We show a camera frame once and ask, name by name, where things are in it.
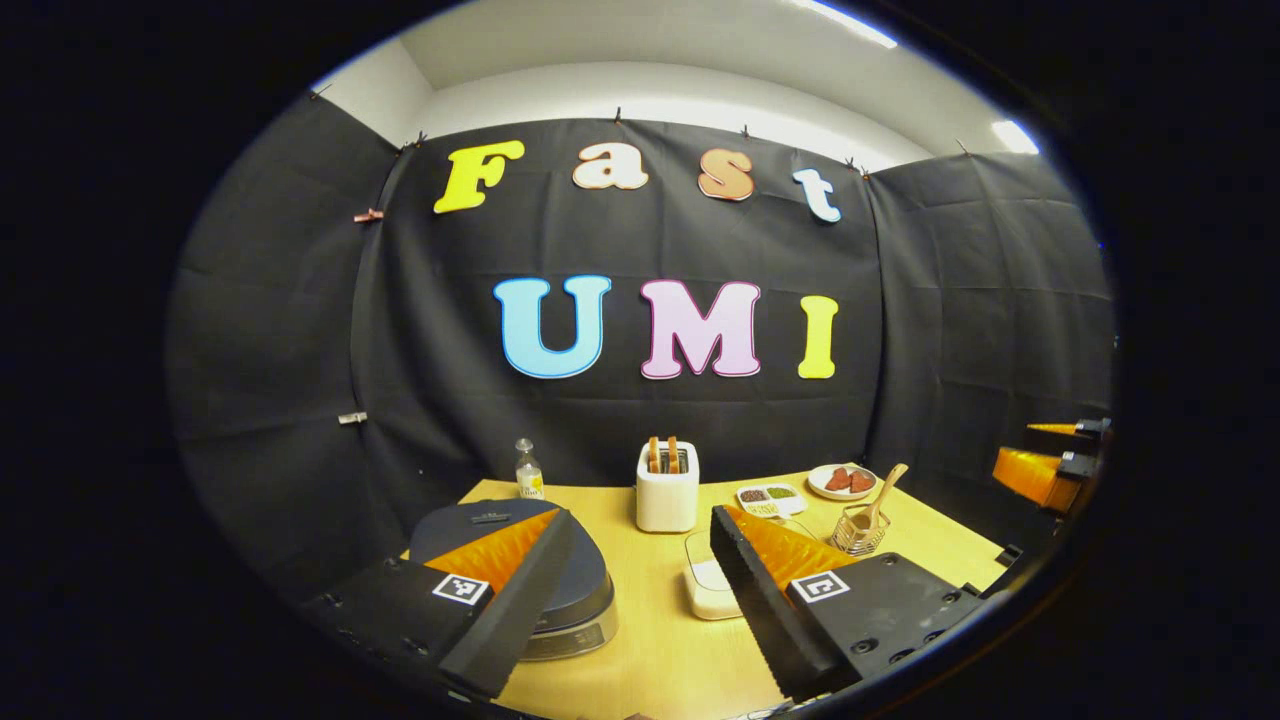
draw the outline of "bottle label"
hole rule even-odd
[[[543,497],[543,474],[520,474],[520,497],[540,500]]]

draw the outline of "white ceiling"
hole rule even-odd
[[[472,0],[401,42],[435,90],[568,63],[692,65],[814,95],[934,155],[956,138],[1007,150],[991,129],[1007,118],[950,73],[787,0]]]

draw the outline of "glass bottle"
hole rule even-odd
[[[520,451],[520,460],[516,460],[516,484],[520,486],[520,497],[544,500],[543,466],[534,459],[534,443],[529,438],[520,438],[516,441],[516,450]]]

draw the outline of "yellow letter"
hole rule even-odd
[[[485,163],[485,158],[492,155],[497,158]],[[518,140],[454,150],[449,154],[449,161],[453,163],[449,182],[444,186],[444,196],[435,201],[435,213],[479,208],[484,202],[484,193],[476,190],[476,183],[484,181],[485,187],[498,184],[507,168],[503,158],[518,160],[524,156],[525,143]]]
[[[840,311],[840,305],[822,295],[806,295],[800,299],[800,307],[809,316],[809,334],[804,343],[804,360],[796,369],[801,378],[829,378],[836,374],[836,364],[831,361],[831,319]]]

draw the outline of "white wall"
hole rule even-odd
[[[323,97],[349,113],[397,147],[417,140],[415,120],[431,95],[431,86],[399,38],[392,38],[329,76],[311,91],[329,85]]]
[[[868,172],[933,156],[896,132],[813,95],[731,73],[658,63],[549,65],[447,87],[425,99],[407,129],[413,138],[419,129],[435,138],[529,120],[612,118],[618,105],[623,119],[732,132],[746,124],[751,137],[840,161],[852,156]]]

